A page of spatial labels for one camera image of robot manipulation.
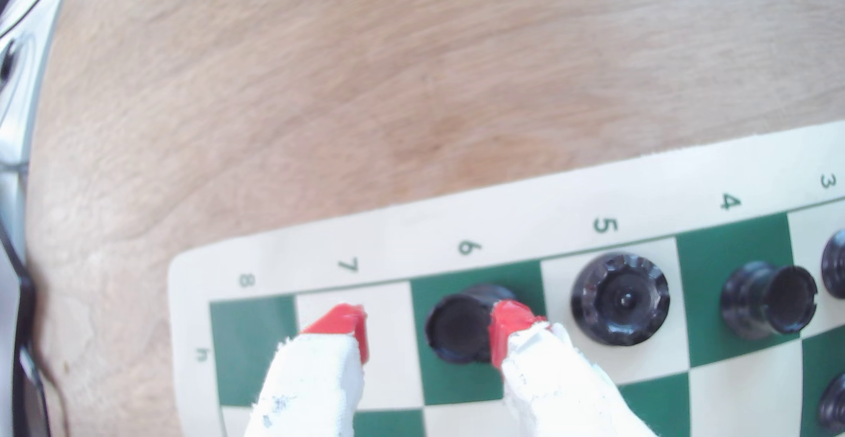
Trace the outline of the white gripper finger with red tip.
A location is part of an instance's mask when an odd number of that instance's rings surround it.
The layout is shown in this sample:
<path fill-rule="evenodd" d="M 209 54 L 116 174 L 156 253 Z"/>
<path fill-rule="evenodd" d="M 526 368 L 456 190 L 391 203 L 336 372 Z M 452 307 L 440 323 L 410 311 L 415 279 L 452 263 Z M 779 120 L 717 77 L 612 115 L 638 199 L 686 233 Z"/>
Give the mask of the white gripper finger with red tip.
<path fill-rule="evenodd" d="M 512 299 L 496 302 L 490 317 L 491 364 L 521 436 L 656 435 L 562 323 Z"/>
<path fill-rule="evenodd" d="M 368 361 L 367 314 L 339 303 L 273 357 L 244 436 L 354 436 Z"/>

